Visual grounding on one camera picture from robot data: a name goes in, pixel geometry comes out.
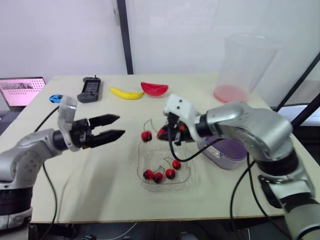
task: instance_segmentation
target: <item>white table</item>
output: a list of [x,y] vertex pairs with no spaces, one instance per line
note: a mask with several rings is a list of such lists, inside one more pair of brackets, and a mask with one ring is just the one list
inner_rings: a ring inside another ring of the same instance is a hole
[[[32,132],[42,119],[56,106],[49,102],[53,94],[76,98],[83,87],[85,76],[57,76],[18,116],[0,137],[1,151],[11,148],[23,136]],[[121,118],[104,129],[124,129],[117,141],[78,152],[65,151],[61,156],[46,161],[48,173],[58,195],[59,223],[118,222],[151,220],[224,219],[229,217],[231,192],[246,164],[235,170],[223,170],[199,155],[193,160],[192,172],[199,181],[190,188],[177,192],[148,192],[141,187],[136,173],[137,147],[143,123],[160,117],[170,93],[176,93],[194,103],[200,112],[222,105],[213,97],[215,74],[168,75],[110,75],[99,76],[103,81],[102,99],[93,103],[78,103],[75,119],[92,118],[106,113]],[[124,100],[109,92],[109,87],[141,91],[140,82],[169,84],[169,92],[162,98],[143,96],[138,100]],[[255,94],[248,104],[255,108],[268,108]],[[41,129],[58,129],[55,113]],[[320,167],[292,136],[298,155],[302,158],[320,200]],[[190,149],[196,151],[195,143]],[[262,207],[270,215],[281,210],[270,206],[265,199],[257,175],[252,168],[254,186]],[[54,213],[51,188],[40,171],[33,191],[32,222],[50,222]],[[262,216],[252,197],[249,178],[240,184],[234,202],[236,217]]]

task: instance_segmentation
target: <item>purple container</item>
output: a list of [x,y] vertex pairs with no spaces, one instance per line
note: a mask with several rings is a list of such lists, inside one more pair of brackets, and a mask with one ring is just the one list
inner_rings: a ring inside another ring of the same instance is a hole
[[[206,137],[204,142],[197,144],[198,148],[201,149],[216,139],[215,136]],[[236,168],[247,156],[247,150],[241,142],[233,139],[223,139],[202,153],[220,168],[227,170]]]

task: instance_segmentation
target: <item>watermelon slice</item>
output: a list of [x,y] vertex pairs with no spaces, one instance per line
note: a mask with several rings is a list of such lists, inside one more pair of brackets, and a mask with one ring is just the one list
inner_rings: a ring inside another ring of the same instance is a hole
[[169,89],[168,85],[154,84],[154,83],[148,83],[148,82],[143,82],[143,81],[141,82],[141,87],[142,87],[142,90],[144,91],[144,93],[152,98],[161,97]]

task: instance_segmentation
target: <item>laptop screen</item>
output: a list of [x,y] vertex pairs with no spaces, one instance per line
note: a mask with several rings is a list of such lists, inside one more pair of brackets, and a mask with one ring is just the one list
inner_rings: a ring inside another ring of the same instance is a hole
[[0,91],[11,107],[25,107],[45,87],[42,77],[0,78]]

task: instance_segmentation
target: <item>cherry stem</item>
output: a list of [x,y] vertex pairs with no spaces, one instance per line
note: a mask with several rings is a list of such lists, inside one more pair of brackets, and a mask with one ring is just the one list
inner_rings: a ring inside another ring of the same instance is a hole
[[153,129],[153,131],[155,131],[156,133],[158,132],[158,130],[154,127],[154,124],[152,122],[152,118],[150,118],[149,120],[147,120],[144,124],[143,124],[143,131],[145,132],[146,131],[146,125],[147,123],[150,122],[150,125]]
[[162,174],[164,174],[164,173],[165,173],[165,169],[164,169],[164,167],[163,167],[163,166],[161,166],[161,165],[160,165],[160,166],[158,167],[158,169],[157,169],[157,170],[155,170],[153,173],[158,172],[158,170],[159,170],[159,169],[163,169],[163,173],[162,173]]
[[173,160],[173,159],[172,159],[171,157],[165,157],[165,158],[163,159],[163,160],[165,160],[165,161],[169,164],[170,169],[172,169],[170,163],[169,163],[166,159],[171,159],[171,160]]

